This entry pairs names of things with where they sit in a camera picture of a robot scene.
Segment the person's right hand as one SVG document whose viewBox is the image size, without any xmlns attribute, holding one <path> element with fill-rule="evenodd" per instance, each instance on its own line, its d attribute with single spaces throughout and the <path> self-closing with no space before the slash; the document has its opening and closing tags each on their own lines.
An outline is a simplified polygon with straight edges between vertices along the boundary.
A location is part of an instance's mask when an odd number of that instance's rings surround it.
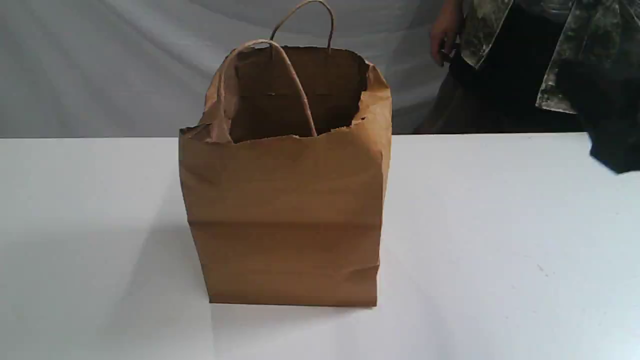
<svg viewBox="0 0 640 360">
<path fill-rule="evenodd" d="M 430 29 L 430 55 L 441 68 L 453 52 L 463 27 L 463 4 L 462 0 L 445 0 Z"/>
</svg>

